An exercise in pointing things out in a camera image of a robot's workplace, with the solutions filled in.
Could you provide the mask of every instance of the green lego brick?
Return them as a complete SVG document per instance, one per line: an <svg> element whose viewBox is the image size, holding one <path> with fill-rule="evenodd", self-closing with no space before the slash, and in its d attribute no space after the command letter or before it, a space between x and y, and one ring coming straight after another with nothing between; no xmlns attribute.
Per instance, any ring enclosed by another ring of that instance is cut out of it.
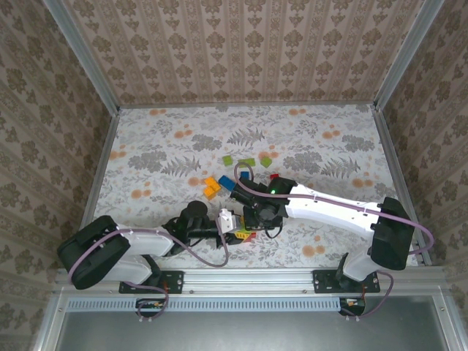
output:
<svg viewBox="0 0 468 351"><path fill-rule="evenodd" d="M270 157L263 157L261 160L260 160L260 164L265 167L265 168L268 168L270 167L271 163L273 161L271 161L271 158Z"/></svg>
<svg viewBox="0 0 468 351"><path fill-rule="evenodd" d="M239 159L239 162L245 162L247 163L250 167L255 166L255 160L254 159ZM246 165L240 165L240 168L245 168L247 167Z"/></svg>
<svg viewBox="0 0 468 351"><path fill-rule="evenodd" d="M230 155L223 156L222 161L226 167L233 164L233 158Z"/></svg>

